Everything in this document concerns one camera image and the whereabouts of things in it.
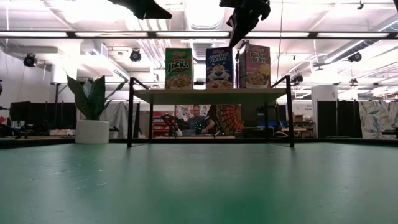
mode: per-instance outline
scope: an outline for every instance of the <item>raisin bran cereal box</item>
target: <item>raisin bran cereal box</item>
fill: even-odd
[[[191,48],[166,48],[165,89],[192,89],[193,59]]]
[[[239,54],[239,87],[270,88],[270,62],[269,47],[246,44]]]
[[[233,66],[231,48],[206,49],[206,89],[233,88]]]

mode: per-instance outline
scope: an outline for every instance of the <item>table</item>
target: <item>table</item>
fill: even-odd
[[[274,88],[276,85],[285,81],[286,88]],[[275,101],[283,95],[287,95],[287,114],[289,120],[289,144],[294,147],[293,132],[293,112],[292,112],[292,93],[290,76],[283,76],[271,88],[266,89],[210,89],[210,90],[150,90],[138,79],[130,78],[129,89],[129,121],[127,132],[127,146],[132,146],[132,105],[134,97],[138,97],[150,104],[149,109],[149,136],[148,142],[153,142],[153,114],[154,104],[158,105],[179,105],[179,104],[255,104],[264,105],[268,108],[268,103]],[[140,85],[143,90],[134,89],[134,85]],[[268,130],[268,114],[264,113],[266,130]]]
[[[398,223],[397,161],[330,143],[0,150],[0,223]]]

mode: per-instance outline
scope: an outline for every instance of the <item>person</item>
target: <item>person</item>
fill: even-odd
[[[208,134],[209,130],[214,127],[215,123],[211,119],[206,120],[206,116],[201,116],[200,115],[200,107],[199,105],[193,105],[192,108],[192,115],[193,117],[189,118],[187,120],[188,124],[188,129],[189,130],[195,130],[195,124],[200,123],[203,126],[206,126],[205,128],[202,129],[201,133],[202,134]]]

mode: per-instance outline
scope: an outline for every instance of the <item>camera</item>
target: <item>camera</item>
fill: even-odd
[[[358,52],[348,57],[349,62],[358,62],[362,60],[362,55]]]
[[[141,53],[139,52],[139,49],[133,49],[132,53],[130,55],[130,60],[132,62],[139,62],[141,61]]]
[[[28,53],[24,59],[24,65],[29,68],[34,68],[37,66],[36,54]]]

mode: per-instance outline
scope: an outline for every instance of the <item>ceiling light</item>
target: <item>ceiling light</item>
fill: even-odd
[[[376,37],[387,37],[389,33],[368,33],[368,32],[358,32],[358,33],[347,33],[347,32],[327,32],[318,33],[317,37],[341,37],[341,38],[376,38]]]
[[[229,32],[156,32],[157,37],[206,37],[206,38],[217,38],[217,37],[229,37]]]
[[[246,37],[308,37],[308,32],[250,32]]]
[[[216,39],[188,39],[181,40],[181,44],[225,44],[225,40]]]
[[[76,32],[77,37],[147,37],[147,32]]]
[[[65,32],[0,32],[0,37],[68,37]]]

